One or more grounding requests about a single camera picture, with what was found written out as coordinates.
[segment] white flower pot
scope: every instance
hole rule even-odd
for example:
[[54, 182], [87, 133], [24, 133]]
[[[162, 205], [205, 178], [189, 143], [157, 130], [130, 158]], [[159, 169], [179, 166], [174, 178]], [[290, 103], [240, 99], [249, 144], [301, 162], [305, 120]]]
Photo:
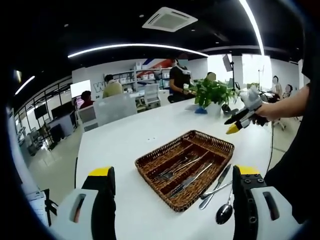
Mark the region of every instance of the white flower pot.
[[222, 104], [210, 103], [209, 106], [206, 107], [206, 111], [209, 116], [219, 117], [221, 115], [221, 106]]

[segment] person in red shirt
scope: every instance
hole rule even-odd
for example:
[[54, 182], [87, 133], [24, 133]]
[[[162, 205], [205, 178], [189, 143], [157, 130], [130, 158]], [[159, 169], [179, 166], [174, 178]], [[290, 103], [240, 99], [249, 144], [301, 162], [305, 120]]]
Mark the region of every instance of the person in red shirt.
[[80, 106], [80, 109], [84, 109], [86, 107], [89, 107], [92, 104], [94, 104], [94, 102], [95, 102], [95, 101], [91, 100], [91, 92], [90, 91], [84, 91], [81, 94], [81, 99], [84, 101], [84, 103], [82, 103], [82, 105]]

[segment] ceiling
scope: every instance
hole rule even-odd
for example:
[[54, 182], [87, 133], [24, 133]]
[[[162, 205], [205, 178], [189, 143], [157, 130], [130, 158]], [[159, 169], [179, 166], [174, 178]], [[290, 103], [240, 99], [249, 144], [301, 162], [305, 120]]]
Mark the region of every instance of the ceiling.
[[[303, 30], [298, 19], [282, 0], [247, 0], [259, 27], [263, 45], [285, 50], [286, 54], [267, 51], [276, 58], [299, 60], [303, 49]], [[239, 0], [114, 1], [104, 3], [57, 4], [50, 7], [20, 5], [12, 23], [12, 68], [22, 72], [22, 81], [36, 78], [16, 98], [25, 101], [36, 91], [72, 70], [101, 63], [138, 59], [172, 58], [176, 50], [150, 47], [125, 47], [94, 51], [68, 59], [68, 55], [105, 45], [151, 43], [195, 51], [214, 47], [257, 46], [253, 27]], [[197, 22], [165, 32], [142, 25], [161, 7], [189, 14]], [[234, 51], [240, 54], [245, 50]], [[191, 59], [199, 55], [190, 55]]]

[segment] man in black shirt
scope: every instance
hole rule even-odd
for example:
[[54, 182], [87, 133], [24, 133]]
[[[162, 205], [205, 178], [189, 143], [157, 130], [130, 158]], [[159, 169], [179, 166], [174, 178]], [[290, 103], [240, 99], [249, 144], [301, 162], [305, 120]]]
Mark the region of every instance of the man in black shirt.
[[180, 54], [176, 60], [177, 64], [170, 70], [170, 88], [173, 91], [175, 102], [192, 99], [195, 96], [187, 89], [184, 89], [184, 84], [190, 85], [191, 72], [187, 69], [188, 56], [185, 53]]
[[319, 188], [319, 36], [306, 34], [305, 47], [302, 73], [310, 79], [310, 83], [295, 95], [276, 103], [263, 104], [256, 111], [258, 115], [269, 120], [303, 116], [290, 148], [264, 178], [268, 186], [275, 187], [290, 202], [292, 215], [299, 223], [311, 219], [318, 212], [316, 209]]

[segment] wicker tray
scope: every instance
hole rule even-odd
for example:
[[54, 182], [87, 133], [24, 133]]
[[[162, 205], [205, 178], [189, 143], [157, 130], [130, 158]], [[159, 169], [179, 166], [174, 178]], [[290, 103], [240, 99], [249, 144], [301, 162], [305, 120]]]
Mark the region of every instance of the wicker tray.
[[[192, 130], [135, 161], [144, 180], [176, 212], [187, 210], [215, 181], [229, 162], [235, 146], [229, 142]], [[155, 177], [166, 169], [177, 169], [185, 157], [200, 160], [181, 169], [169, 180]], [[194, 176], [213, 162], [203, 174], [175, 197], [171, 192], [185, 179]]]

